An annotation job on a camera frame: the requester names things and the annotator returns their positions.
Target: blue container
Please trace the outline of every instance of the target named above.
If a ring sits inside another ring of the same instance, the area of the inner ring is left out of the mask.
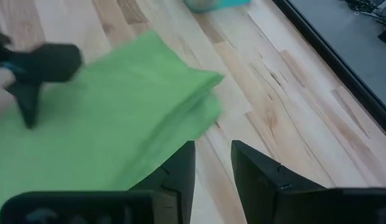
[[[223,7],[248,4],[251,0],[184,0],[186,6],[195,13],[203,13]]]

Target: light wood surface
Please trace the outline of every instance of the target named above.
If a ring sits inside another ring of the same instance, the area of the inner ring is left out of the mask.
[[[386,135],[271,0],[195,15],[182,0],[0,0],[15,49],[72,42],[91,62],[147,29],[216,70],[224,113],[197,140],[192,223],[245,223],[230,162],[239,139],[326,187],[386,186]],[[1,90],[0,113],[12,102]]]

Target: wooden floor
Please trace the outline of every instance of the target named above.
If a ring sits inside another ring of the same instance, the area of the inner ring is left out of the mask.
[[[197,141],[192,223],[245,223],[234,139],[326,187],[386,186],[386,135],[271,0],[204,15],[182,0],[0,0],[0,25],[15,49],[72,42],[87,62],[153,28],[190,66],[225,75],[224,113]],[[0,88],[0,111],[11,101]]]

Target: green microfiber towel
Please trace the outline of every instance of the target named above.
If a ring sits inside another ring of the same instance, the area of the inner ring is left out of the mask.
[[[0,116],[0,208],[37,190],[128,190],[220,114],[223,76],[189,68],[149,31],[42,95],[37,127]]]

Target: black edge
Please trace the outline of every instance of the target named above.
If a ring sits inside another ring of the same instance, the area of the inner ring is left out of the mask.
[[[386,106],[289,0],[273,0],[386,132]]]

